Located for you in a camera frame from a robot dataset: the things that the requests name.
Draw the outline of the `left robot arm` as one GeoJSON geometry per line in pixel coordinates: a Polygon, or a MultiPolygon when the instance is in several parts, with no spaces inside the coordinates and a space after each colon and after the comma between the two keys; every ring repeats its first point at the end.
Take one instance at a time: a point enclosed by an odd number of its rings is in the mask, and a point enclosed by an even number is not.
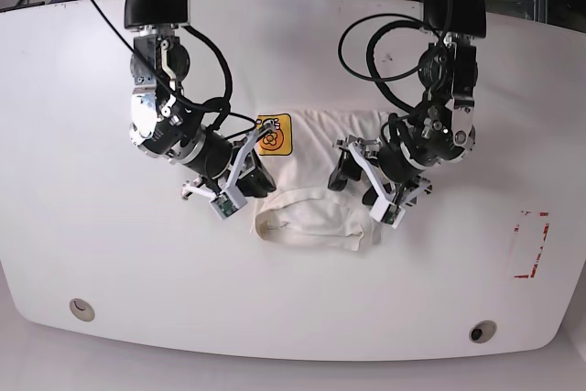
{"type": "Polygon", "coordinates": [[[421,19],[392,17],[367,43],[363,78],[399,111],[387,117],[376,139],[347,136],[336,142],[341,155],[328,188],[341,191],[348,181],[367,177],[370,187],[363,204],[370,216],[397,227],[418,196],[431,192],[423,172],[461,161],[475,145],[478,65],[472,40],[486,36],[486,6],[485,0],[423,0],[421,19]],[[385,77],[376,66],[375,49],[398,28],[424,30],[436,40],[416,67],[385,77]]]}

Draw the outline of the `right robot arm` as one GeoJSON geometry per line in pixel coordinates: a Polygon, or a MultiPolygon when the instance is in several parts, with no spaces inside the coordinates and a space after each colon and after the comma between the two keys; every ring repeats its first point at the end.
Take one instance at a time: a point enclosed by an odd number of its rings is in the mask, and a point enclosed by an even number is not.
{"type": "Polygon", "coordinates": [[[231,106],[233,75],[227,59],[210,38],[190,24],[190,0],[125,0],[125,29],[134,78],[130,140],[151,157],[164,157],[195,173],[181,189],[183,199],[199,195],[227,219],[248,199],[261,199],[276,184],[255,151],[259,141],[277,128],[269,120],[221,136],[222,123],[235,115],[231,106]],[[224,80],[223,93],[204,103],[184,94],[190,55],[176,34],[183,28],[211,50],[224,80]]]}

